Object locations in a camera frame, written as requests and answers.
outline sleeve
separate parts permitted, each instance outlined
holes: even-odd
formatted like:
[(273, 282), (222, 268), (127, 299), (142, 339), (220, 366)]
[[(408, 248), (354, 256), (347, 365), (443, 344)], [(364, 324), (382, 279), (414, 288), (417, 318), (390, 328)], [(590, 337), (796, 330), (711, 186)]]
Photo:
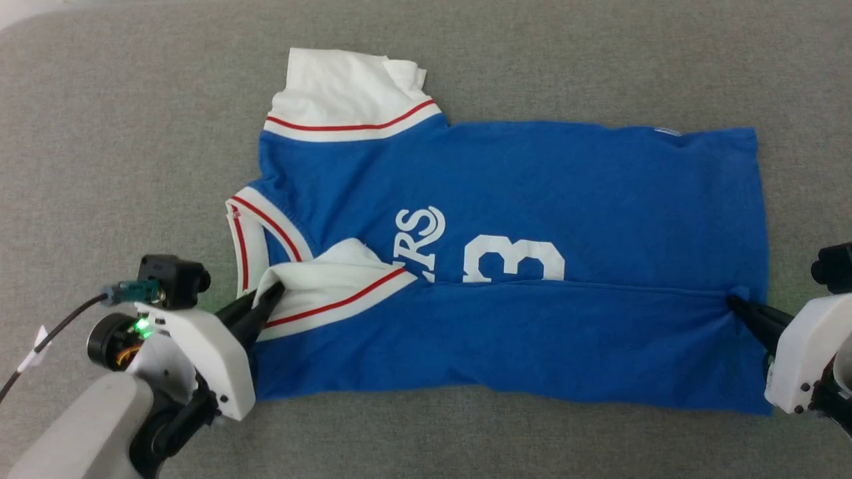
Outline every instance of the sleeve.
[(281, 263), (269, 268), (257, 285), (258, 295), (277, 282), (287, 294), (274, 309), (258, 341), (292, 336), (358, 315), (415, 282), (399, 266), (382, 263), (357, 239), (337, 243), (313, 261)]
[(291, 49), (286, 88), (265, 131), (300, 141), (387, 138), (440, 113), (412, 61), (341, 50)]

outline black cable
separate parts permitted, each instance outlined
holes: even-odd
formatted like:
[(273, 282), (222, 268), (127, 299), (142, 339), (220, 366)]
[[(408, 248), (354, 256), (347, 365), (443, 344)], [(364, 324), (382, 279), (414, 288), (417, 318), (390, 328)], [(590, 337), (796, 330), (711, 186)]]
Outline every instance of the black cable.
[[(101, 301), (107, 298), (108, 296), (106, 293), (99, 294), (98, 296), (95, 296), (89, 301), (81, 304), (79, 308), (74, 309), (64, 320), (62, 320), (61, 323), (56, 325), (56, 327), (53, 328), (48, 333), (48, 335), (44, 337), (44, 339), (42, 339), (41, 343), (36, 344), (36, 347), (32, 349), (32, 352), (35, 354), (41, 353), (42, 350), (44, 350), (44, 348), (47, 348), (48, 344), (50, 344), (50, 342), (53, 341), (54, 338), (56, 338), (57, 334), (62, 332), (63, 329), (65, 329), (69, 324), (71, 324), (71, 321), (76, 320), (77, 317), (80, 316), (86, 309), (91, 308), (92, 306), (96, 305), (97, 303), (100, 303)], [(0, 390), (0, 402), (3, 402), (3, 399), (6, 398), (6, 395), (9, 393), (9, 390), (12, 389), (14, 383), (18, 380), (18, 378), (20, 378), (20, 373), (20, 371), (15, 371), (12, 374), (12, 377), (9, 378), (9, 381), (6, 381), (6, 384)]]

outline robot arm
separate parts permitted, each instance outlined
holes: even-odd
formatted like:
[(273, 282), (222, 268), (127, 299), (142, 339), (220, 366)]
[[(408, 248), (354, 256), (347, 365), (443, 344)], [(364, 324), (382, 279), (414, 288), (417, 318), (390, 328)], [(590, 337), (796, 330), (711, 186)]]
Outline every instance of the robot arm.
[(112, 372), (42, 434), (10, 479), (153, 479), (201, 427), (219, 416), (242, 420), (254, 407), (247, 351), (283, 285), (255, 308), (251, 293), (213, 315), (194, 308), (210, 283), (200, 263), (150, 255), (139, 281), (111, 291), (107, 302), (126, 301), (152, 280), (158, 294), (146, 297), (157, 306), (136, 302), (136, 317), (108, 315), (89, 335), (89, 357)]
[(795, 318), (739, 297), (728, 305), (767, 350), (766, 400), (828, 417), (852, 438), (852, 243), (820, 250), (811, 272), (835, 296), (812, 299)]

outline gray fabric surface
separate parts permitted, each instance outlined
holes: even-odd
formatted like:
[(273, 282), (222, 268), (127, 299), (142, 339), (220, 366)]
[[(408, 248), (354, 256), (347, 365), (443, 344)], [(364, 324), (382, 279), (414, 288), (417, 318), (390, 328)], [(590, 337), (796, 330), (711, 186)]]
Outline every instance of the gray fabric surface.
[[(852, 240), (850, 32), (845, 0), (139, 4), (18, 24), (0, 32), (0, 371), (146, 252), (204, 262), (205, 306), (231, 298), (222, 202), (257, 175), (290, 46), (417, 61), (456, 122), (756, 126), (771, 299), (796, 311), (825, 293), (818, 248)], [(104, 314), (0, 407), (0, 476), (102, 374), (83, 341)], [(849, 447), (826, 421), (455, 388), (265, 404), (163, 477), (840, 477)]]

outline red stripe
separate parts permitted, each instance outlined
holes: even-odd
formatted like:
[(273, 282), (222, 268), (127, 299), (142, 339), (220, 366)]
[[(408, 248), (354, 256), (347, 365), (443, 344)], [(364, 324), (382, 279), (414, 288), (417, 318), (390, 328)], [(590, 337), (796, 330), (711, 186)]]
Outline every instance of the red stripe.
[[(234, 215), (238, 215), (237, 207), (231, 205), (231, 211)], [(239, 241), (239, 257), (243, 262), (243, 291), (249, 289), (249, 253), (245, 250), (245, 237), (243, 237), (243, 227), (239, 225), (239, 218), (233, 217), (233, 227), (237, 230), (237, 240)]]
[(285, 233), (284, 230), (281, 229), (281, 226), (279, 226), (278, 223), (272, 221), (272, 218), (270, 218), (269, 216), (266, 216), (266, 214), (263, 211), (258, 210), (254, 205), (252, 205), (248, 201), (240, 198), (239, 196), (234, 196), (231, 199), (233, 199), (234, 201), (237, 201), (242, 206), (245, 206), (246, 208), (248, 208), (249, 210), (254, 212), (256, 215), (263, 218), (264, 221), (269, 223), (269, 226), (273, 227), (275, 229), (275, 231), (277, 231), (278, 234), (280, 234), (281, 237), (284, 238), (284, 241), (287, 243), (287, 245), (293, 251), (293, 258), (292, 258), (293, 261), (298, 263), (302, 260), (302, 257), (299, 256), (299, 251), (296, 249), (296, 245), (293, 244), (292, 240), (290, 240), (290, 236), (287, 236), (287, 233)]
[(351, 124), (345, 126), (305, 126), (303, 124), (293, 124), (284, 121), (283, 119), (279, 119), (273, 116), (268, 116), (267, 120), (281, 124), (286, 126), (287, 128), (292, 128), (293, 130), (303, 130), (303, 131), (352, 131), (352, 130), (381, 130), (382, 128), (388, 128), (392, 124), (397, 124), (400, 121), (412, 116), (414, 113), (419, 112), (420, 110), (428, 107), (429, 105), (434, 105), (435, 100), (426, 100), (423, 103), (417, 105), (408, 111), (408, 113), (402, 115), (399, 118), (392, 119), (387, 123), (382, 124)]
[(310, 311), (305, 311), (304, 313), (299, 313), (298, 315), (287, 316), (286, 318), (281, 318), (280, 320), (269, 321), (265, 327), (273, 327), (273, 326), (283, 325), (285, 323), (289, 323), (289, 322), (292, 322), (292, 321), (295, 321), (295, 320), (307, 318), (308, 316), (318, 315), (319, 313), (324, 313), (325, 311), (329, 311), (331, 309), (340, 308), (341, 306), (346, 306), (347, 304), (352, 303), (353, 301), (356, 301), (359, 298), (362, 298), (365, 294), (369, 293), (370, 291), (373, 291), (374, 289), (378, 288), (379, 286), (387, 283), (388, 281), (392, 280), (393, 278), (395, 278), (395, 277), (397, 277), (397, 276), (399, 276), (400, 274), (403, 274), (403, 273), (405, 273), (405, 270), (403, 268), (396, 269), (391, 274), (386, 275), (385, 277), (381, 278), (380, 280), (376, 281), (375, 283), (369, 285), (367, 288), (365, 288), (361, 291), (358, 291), (357, 294), (355, 294), (351, 297), (348, 297), (348, 298), (346, 298), (342, 301), (338, 301), (337, 303), (327, 304), (326, 306), (323, 306), (322, 308), (311, 309)]

